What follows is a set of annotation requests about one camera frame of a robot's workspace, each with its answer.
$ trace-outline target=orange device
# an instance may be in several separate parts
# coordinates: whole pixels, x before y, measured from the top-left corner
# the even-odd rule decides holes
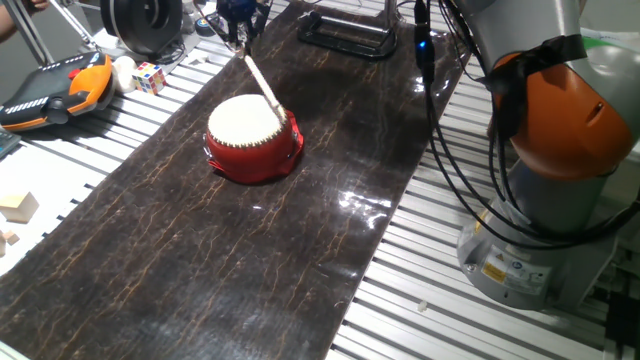
[[[106,107],[112,83],[111,58],[97,51],[41,67],[0,108],[0,125],[18,132],[64,124],[69,116]]]

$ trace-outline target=drumstick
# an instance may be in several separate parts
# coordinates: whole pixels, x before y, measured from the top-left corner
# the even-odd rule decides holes
[[[271,110],[273,110],[280,121],[285,122],[287,120],[287,115],[284,111],[284,107],[282,106],[282,104],[280,104],[278,99],[276,99],[276,96],[273,94],[273,90],[271,90],[271,87],[267,83],[267,80],[265,80],[264,76],[262,76],[262,72],[260,71],[260,69],[258,69],[256,63],[248,54],[244,56],[244,61],[247,63],[249,70],[251,70],[251,74],[253,74],[253,77],[258,82],[258,85],[264,93],[265,98],[267,98],[267,102],[269,103]]]

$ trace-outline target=person's arm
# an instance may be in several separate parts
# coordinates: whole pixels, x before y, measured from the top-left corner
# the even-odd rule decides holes
[[[32,10],[29,2],[33,4],[35,10]],[[48,0],[26,0],[23,2],[27,11],[29,11],[29,15],[33,15],[36,12],[42,11],[49,6]],[[11,15],[9,15],[9,11],[7,11],[7,7],[5,5],[0,5],[0,43],[9,39],[16,32],[16,25],[13,23],[13,19],[11,19]]]

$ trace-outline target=wooden block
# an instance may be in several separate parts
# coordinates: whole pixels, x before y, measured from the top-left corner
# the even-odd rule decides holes
[[[4,241],[9,243],[9,245],[13,245],[13,244],[17,243],[18,240],[20,240],[18,235],[16,235],[16,233],[14,233],[11,230],[9,230],[6,233],[2,234],[2,237],[4,238]]]
[[[30,192],[8,195],[0,199],[0,213],[11,222],[28,223],[38,206],[36,198]]]

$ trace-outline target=black stand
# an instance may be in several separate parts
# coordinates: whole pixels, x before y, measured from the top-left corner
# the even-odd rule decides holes
[[[386,29],[357,24],[350,21],[336,19],[329,16],[321,15],[315,11],[309,13],[304,19],[303,25],[298,30],[298,39],[301,41],[326,47],[329,49],[341,51],[347,54],[360,56],[371,60],[384,59],[396,49],[396,33],[393,31],[392,16],[395,15],[395,1],[387,0],[385,2]],[[369,43],[350,40],[337,35],[323,33],[320,28],[323,24],[331,25],[334,28],[345,28],[350,30],[362,31],[377,36],[377,41]]]

